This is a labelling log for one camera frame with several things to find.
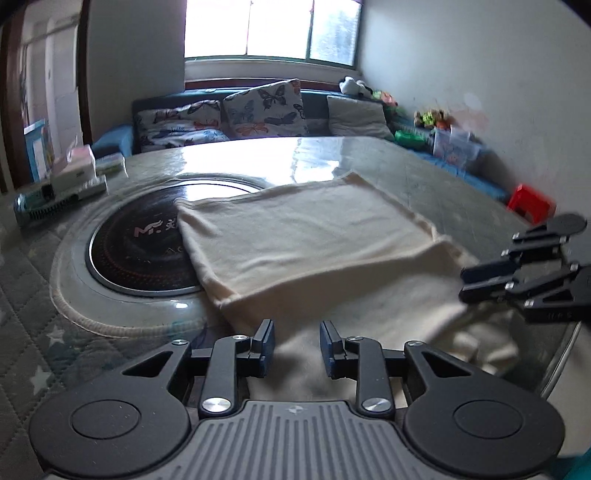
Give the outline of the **cream knitted garment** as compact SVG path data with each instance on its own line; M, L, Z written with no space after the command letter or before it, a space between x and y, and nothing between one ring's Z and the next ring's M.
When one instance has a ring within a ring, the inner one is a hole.
M197 278L233 329L273 320L270 371L249 381L256 400L353 398L352 381L325 373L324 321L390 349L430 343L496 375L519 359L513 311L459 299L461 271L476 259L359 175L176 209Z

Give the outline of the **red plastic stool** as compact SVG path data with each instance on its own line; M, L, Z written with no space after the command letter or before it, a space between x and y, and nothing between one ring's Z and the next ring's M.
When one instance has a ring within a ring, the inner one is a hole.
M552 199L527 184L515 188L507 207L534 225L545 222L556 212Z

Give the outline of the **clear plastic storage box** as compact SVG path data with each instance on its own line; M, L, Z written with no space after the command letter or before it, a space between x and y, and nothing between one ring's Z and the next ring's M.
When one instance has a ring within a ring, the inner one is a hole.
M433 155L446 164L464 171L475 170L482 146L471 141L465 134L436 129L433 143Z

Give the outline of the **green and orange plush toys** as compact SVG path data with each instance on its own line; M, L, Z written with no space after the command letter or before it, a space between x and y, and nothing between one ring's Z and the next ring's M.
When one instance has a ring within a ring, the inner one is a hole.
M451 121L444 110L430 109L425 112L416 111L413 118L414 126L427 130L450 130Z

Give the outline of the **green plastic bowl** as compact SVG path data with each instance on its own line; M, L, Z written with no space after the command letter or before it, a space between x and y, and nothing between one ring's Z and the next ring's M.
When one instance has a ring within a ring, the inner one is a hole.
M417 135L403 130L397 130L394 133L394 142L411 150L423 150L428 144L422 135Z

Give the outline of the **black round induction cooktop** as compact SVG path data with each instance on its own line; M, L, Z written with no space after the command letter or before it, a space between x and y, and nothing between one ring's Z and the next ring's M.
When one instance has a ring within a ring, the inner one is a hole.
M135 297L172 297L199 292L177 227L177 200L228 198L262 189L252 182L205 176L152 187L123 202L89 238L85 263L95 280Z

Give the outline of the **grey plain cushion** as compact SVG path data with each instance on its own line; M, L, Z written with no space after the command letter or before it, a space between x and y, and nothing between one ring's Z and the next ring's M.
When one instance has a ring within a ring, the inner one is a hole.
M338 96L328 96L327 102L332 135L394 140L380 103Z

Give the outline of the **white plush toy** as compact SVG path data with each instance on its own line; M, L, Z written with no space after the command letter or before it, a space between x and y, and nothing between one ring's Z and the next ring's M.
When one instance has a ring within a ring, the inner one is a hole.
M351 76L347 76L339 81L339 90L342 95L354 98L372 98L373 90L366 85L363 80L356 80Z

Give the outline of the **pink tissue box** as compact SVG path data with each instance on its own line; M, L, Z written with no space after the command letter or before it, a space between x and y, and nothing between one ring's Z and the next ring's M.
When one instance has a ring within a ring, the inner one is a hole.
M50 183L55 190L68 190L96 177L95 157L89 145L70 149L52 167Z

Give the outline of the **blue white toy box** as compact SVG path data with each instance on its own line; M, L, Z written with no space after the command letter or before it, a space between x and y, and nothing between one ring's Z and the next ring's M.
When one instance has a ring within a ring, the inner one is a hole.
M27 159L34 182L47 178L53 163L53 148L46 119L38 120L23 130Z

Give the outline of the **butterfly pillow standing upright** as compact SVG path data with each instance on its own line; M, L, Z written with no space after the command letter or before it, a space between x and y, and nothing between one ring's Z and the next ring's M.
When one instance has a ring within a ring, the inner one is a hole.
M222 100L228 128L236 139L308 135L301 82L274 82Z

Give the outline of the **butterfly pillow lying flat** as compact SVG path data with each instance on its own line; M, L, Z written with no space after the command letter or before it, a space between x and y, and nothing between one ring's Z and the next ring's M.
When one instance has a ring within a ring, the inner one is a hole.
M229 140L216 100L142 110L135 115L135 126L141 153Z

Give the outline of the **blue corner sofa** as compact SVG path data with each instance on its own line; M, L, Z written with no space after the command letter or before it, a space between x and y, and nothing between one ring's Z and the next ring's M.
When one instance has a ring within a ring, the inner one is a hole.
M239 93L236 88L213 88L187 90L177 94L136 100L131 105L132 116L137 117L144 110L162 110L176 108L198 101L221 101L225 96ZM308 134L311 136L329 135L329 96L334 96L332 89L303 90L304 118L308 122ZM478 174L480 164L484 161L488 150L480 143L475 147L478 155L466 161L463 166L453 165L434 154L436 133L431 130L420 129L411 125L408 119L396 114L392 107L384 107L387 125L392 133L402 132L406 137L402 146L414 150L427 161L441 167L449 173L463 179L477 190L489 195L493 199L506 204L510 200L510 193L494 182ZM119 153L129 157L139 152L140 140L138 127L135 123L116 126L104 133L92 145L96 158Z

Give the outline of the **window with frame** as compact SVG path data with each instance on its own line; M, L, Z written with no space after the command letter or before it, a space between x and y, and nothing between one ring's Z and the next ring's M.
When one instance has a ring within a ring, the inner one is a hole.
M189 1L184 57L280 59L352 68L362 10L361 1Z

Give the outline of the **dark wooden door frame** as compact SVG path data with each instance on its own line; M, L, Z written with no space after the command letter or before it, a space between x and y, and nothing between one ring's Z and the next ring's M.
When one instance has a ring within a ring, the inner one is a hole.
M3 193L9 191L8 180L11 180L13 190L33 182L26 154L24 134L20 133L22 115L20 83L17 72L17 55L25 13L30 4L32 4L32 1L1 2L1 132L7 160L7 173L1 174L1 191ZM82 139L86 143L93 141L87 81L87 47L91 4L91 1L81 2L76 53L79 116Z

